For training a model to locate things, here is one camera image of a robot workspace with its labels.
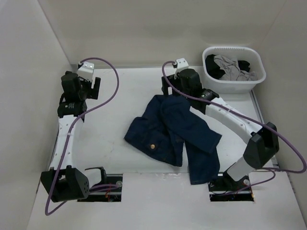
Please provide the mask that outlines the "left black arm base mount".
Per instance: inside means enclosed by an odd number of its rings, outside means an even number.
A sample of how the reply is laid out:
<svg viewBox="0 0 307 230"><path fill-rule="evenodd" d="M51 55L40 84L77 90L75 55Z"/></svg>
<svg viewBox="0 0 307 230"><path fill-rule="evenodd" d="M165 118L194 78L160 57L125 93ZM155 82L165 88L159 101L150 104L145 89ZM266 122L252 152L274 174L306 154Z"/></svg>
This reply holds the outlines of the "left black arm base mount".
<svg viewBox="0 0 307 230"><path fill-rule="evenodd" d="M90 188L86 199L78 202L120 202L122 197L123 174L107 174L106 178Z"/></svg>

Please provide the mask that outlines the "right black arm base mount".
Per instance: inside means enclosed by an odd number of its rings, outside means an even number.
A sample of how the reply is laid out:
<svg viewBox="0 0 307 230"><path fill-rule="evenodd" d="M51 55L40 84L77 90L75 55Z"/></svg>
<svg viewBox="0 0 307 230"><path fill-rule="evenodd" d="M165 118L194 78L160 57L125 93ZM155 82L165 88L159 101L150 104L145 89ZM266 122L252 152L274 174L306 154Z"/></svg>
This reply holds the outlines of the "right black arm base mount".
<svg viewBox="0 0 307 230"><path fill-rule="evenodd" d="M235 182L231 178L224 178L223 175L208 183L209 199L211 202L235 202L249 201L253 202L254 197L249 176L246 175Z"/></svg>

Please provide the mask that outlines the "dark blue denim trousers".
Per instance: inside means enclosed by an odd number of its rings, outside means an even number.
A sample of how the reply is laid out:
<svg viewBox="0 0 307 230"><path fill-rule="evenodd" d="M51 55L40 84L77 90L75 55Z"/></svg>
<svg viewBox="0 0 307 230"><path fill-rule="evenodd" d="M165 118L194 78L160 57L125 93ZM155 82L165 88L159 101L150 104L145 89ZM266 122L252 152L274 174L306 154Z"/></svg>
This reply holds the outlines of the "dark blue denim trousers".
<svg viewBox="0 0 307 230"><path fill-rule="evenodd" d="M147 156L175 167L182 167L185 151L190 183L198 185L218 176L221 137L190 111L184 97L155 95L143 115L134 118L124 139Z"/></svg>

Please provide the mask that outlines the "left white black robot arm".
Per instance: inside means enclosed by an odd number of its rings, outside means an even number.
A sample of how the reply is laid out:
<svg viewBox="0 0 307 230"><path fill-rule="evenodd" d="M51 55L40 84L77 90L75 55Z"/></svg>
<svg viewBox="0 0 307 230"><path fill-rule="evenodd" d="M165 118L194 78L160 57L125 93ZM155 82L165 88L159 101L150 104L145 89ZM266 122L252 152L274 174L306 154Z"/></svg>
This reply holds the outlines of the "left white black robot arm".
<svg viewBox="0 0 307 230"><path fill-rule="evenodd" d="M53 202L86 199L90 189L103 191L107 187L103 167L79 170L74 154L87 111L86 99L98 98L100 78L92 70L66 71L61 77L63 94L57 109L59 131L55 151L47 171L41 173L41 183Z"/></svg>

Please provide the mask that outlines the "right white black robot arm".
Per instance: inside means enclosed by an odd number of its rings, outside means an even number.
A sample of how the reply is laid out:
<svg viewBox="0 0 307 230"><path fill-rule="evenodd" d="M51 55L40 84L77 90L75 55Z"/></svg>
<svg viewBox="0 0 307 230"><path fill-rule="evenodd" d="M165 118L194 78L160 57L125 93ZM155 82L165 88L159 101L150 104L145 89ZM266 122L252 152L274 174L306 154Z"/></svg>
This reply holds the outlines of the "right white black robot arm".
<svg viewBox="0 0 307 230"><path fill-rule="evenodd" d="M168 89L174 95L184 96L193 108L235 132L245 143L242 157L223 172L218 181L226 191L234 189L246 180L249 173L262 169L279 151L276 126L268 122L262 124L229 106L218 93L203 88L199 74L194 69L183 69L174 75L162 77L162 91L168 95Z"/></svg>

